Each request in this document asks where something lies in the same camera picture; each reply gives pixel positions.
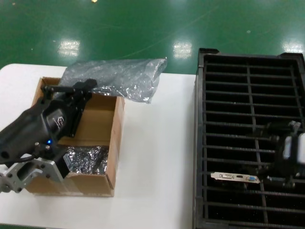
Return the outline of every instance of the logo on robot arm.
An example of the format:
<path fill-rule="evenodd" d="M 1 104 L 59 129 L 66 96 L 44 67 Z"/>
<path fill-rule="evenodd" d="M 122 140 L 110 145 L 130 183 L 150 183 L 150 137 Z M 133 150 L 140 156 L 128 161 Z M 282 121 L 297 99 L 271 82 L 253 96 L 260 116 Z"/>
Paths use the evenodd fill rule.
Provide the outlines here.
<path fill-rule="evenodd" d="M 59 117 L 57 118 L 57 120 L 56 120 L 55 118 L 53 118 L 53 121 L 56 123 L 56 125 L 57 125 L 57 127 L 58 127 L 59 130 L 60 130 L 60 128 L 63 126 L 63 124 L 64 124 L 64 122 L 65 122 L 65 120 L 63 119 L 62 116 L 59 116 Z"/>

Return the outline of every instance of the white table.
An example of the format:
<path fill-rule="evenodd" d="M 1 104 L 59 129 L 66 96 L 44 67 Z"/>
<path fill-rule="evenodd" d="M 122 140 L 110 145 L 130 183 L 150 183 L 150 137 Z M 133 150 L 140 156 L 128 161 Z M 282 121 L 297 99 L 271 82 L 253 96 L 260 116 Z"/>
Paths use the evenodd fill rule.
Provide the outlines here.
<path fill-rule="evenodd" d="M 0 130 L 29 108 L 40 77 L 65 67 L 10 64 L 0 70 Z M 0 223 L 48 228 L 192 227 L 194 75 L 160 76 L 151 104 L 126 101 L 115 197 L 0 194 Z"/>

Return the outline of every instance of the cardboard box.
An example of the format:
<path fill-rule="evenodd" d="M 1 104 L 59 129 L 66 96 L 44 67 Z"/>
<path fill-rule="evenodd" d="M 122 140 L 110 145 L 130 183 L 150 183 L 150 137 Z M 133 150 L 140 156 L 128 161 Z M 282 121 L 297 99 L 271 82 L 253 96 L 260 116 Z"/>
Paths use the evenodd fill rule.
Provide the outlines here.
<path fill-rule="evenodd" d="M 59 78 L 41 78 L 33 104 L 43 95 L 42 85 L 57 85 L 59 81 Z M 57 183 L 45 177 L 36 177 L 26 189 L 39 195 L 113 197 L 121 145 L 124 105 L 122 97 L 92 94 L 92 99 L 86 104 L 75 137 L 63 137 L 59 141 L 59 144 L 68 146 L 109 146 L 107 168 L 104 175 L 69 173 L 63 183 Z"/>

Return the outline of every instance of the black cable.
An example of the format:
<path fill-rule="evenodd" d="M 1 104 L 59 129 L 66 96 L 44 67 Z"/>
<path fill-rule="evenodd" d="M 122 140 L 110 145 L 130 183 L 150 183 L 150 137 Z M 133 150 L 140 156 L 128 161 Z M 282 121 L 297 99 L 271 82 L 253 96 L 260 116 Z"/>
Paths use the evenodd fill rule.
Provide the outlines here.
<path fill-rule="evenodd" d="M 0 165 L 28 162 L 28 161 L 33 160 L 34 158 L 35 158 L 35 155 L 31 155 L 31 156 L 24 157 L 24 158 L 18 158 L 18 159 L 12 160 L 12 161 L 1 162 Z"/>

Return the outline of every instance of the black plastic tray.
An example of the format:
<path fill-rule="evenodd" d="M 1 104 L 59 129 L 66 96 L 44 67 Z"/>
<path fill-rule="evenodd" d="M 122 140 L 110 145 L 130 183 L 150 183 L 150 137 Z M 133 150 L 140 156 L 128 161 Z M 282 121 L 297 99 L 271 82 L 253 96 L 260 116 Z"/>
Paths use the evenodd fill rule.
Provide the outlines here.
<path fill-rule="evenodd" d="M 305 228 L 305 180 L 295 189 L 219 182 L 212 172 L 238 173 L 274 160 L 275 147 L 250 137 L 268 122 L 304 127 L 302 54 L 229 55 L 200 49 L 195 82 L 193 228 Z"/>

